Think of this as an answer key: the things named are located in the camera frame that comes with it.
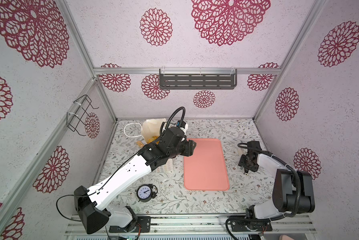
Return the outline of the white paper bag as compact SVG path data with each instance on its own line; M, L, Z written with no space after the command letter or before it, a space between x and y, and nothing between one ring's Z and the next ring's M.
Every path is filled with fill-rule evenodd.
M130 123L125 125L123 133L130 139L135 139L137 146L141 149L147 143L146 139L152 136L159 136L160 127L166 123L166 119L149 119L140 123Z

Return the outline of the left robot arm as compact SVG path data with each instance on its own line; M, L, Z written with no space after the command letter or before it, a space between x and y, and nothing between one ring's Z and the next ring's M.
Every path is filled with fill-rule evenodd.
M110 177L91 186L74 190L74 208L88 235L105 226L117 226L132 231L138 217L129 206L111 208L109 204L140 178L148 175L167 160L177 156L190 157L197 144L188 140L185 131L170 127L153 142L144 145Z

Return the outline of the corn-like yellow bread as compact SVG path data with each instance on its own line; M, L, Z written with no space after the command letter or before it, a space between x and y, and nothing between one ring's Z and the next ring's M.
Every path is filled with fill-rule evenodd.
M155 141L155 140L158 139L158 138L159 138L159 136L152 136L152 137L146 139L145 142L146 142L147 144L150 144L150 143L152 143L153 141Z

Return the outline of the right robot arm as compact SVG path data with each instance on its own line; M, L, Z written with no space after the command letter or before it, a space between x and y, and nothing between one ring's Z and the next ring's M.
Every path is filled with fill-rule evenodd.
M298 171L273 153L263 150L258 141L239 143L238 147L247 150L239 161L239 166L246 174L263 168L275 180L271 199L250 206L246 210L247 219L257 222L275 221L315 210L313 178L310 173Z

